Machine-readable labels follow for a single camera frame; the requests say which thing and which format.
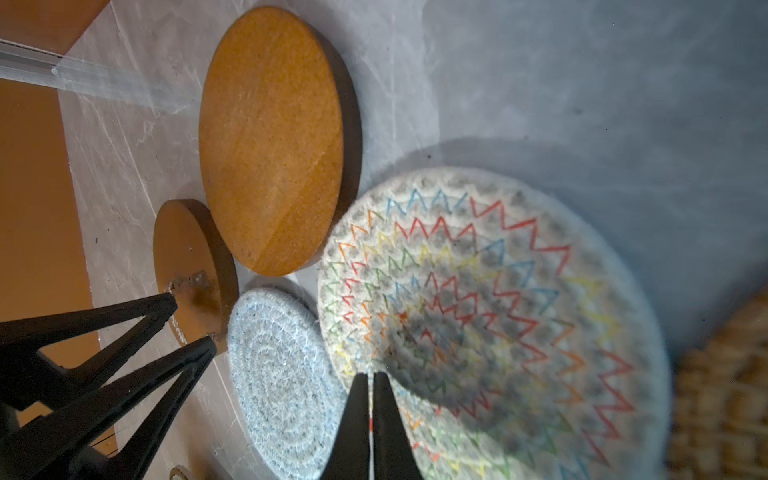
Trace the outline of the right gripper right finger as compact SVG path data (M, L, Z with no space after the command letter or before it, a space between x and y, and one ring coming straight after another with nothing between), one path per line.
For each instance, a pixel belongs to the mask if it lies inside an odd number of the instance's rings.
M385 372L376 372L373 378L372 432L376 480L423 479Z

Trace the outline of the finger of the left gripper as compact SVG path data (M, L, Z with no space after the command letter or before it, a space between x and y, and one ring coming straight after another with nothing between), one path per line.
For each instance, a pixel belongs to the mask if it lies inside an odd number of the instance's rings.
M1 324L1 402L51 410L100 388L177 309L170 293Z
M3 479L141 479L181 406L217 352L205 337L1 439ZM91 446L169 380L173 385L115 456Z

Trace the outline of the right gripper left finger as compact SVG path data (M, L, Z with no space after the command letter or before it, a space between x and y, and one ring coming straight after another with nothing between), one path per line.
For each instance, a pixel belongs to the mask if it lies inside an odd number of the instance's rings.
M368 376L354 376L322 480L366 480L370 477L370 413Z

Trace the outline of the light blue rope coaster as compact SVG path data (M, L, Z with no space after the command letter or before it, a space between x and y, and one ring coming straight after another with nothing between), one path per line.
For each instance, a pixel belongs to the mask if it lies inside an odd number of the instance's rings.
M330 456L346 391L319 324L293 295L245 292L228 324L231 377L246 430L280 479L317 479Z

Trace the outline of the colourful zigzag rope coaster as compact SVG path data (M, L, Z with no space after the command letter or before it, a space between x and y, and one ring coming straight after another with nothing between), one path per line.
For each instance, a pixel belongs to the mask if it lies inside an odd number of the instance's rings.
M416 170L341 217L318 277L345 385L385 372L426 479L659 479L671 373L616 252L558 200Z

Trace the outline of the dark glossy wooden coaster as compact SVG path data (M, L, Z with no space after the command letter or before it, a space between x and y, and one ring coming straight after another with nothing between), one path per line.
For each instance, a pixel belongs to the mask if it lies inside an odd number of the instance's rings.
M177 303L170 328L178 343L209 337L218 354L226 352L239 285L234 258L205 204L174 199L161 206L153 259L158 291L172 294Z

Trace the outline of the light wooden round coaster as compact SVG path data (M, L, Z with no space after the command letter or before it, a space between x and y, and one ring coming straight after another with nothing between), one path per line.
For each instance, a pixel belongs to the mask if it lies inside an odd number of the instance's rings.
M279 277L312 263L357 196L362 150L352 78L319 31L276 6L229 27L205 79L199 155L241 264Z

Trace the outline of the woven rattan round coaster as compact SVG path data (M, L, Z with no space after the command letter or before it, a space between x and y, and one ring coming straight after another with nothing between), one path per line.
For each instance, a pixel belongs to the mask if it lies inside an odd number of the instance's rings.
M767 289L736 311L675 375L671 479L767 477Z

